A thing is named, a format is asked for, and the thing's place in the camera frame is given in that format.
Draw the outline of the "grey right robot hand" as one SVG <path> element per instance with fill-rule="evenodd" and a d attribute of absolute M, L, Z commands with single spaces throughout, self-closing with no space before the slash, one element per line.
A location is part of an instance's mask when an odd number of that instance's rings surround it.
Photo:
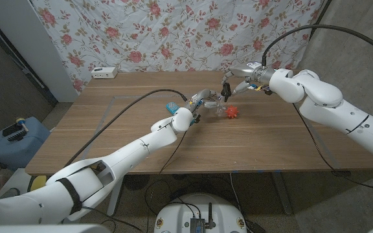
<path fill-rule="evenodd" d="M 228 97 L 248 90 L 248 88 L 251 86 L 251 82 L 269 85 L 270 79 L 274 72 L 274 69 L 264 67 L 261 63 L 256 61 L 230 67 L 221 80 L 221 84 L 223 85 L 221 95 L 224 96 L 225 101 L 227 101 Z M 231 76 L 244 78 L 244 81 L 238 84 L 233 91 L 230 88 L 230 84 L 227 82 Z"/>

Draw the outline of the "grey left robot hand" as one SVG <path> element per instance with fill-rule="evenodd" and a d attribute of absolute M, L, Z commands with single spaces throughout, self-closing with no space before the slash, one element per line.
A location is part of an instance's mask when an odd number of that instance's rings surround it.
<path fill-rule="evenodd" d="M 224 97 L 214 90 L 204 89 L 192 95 L 186 101 L 185 108 L 189 109 L 191 113 L 195 113 L 200 107 L 213 110 L 217 115 L 225 112 L 227 107 L 223 105 Z"/>

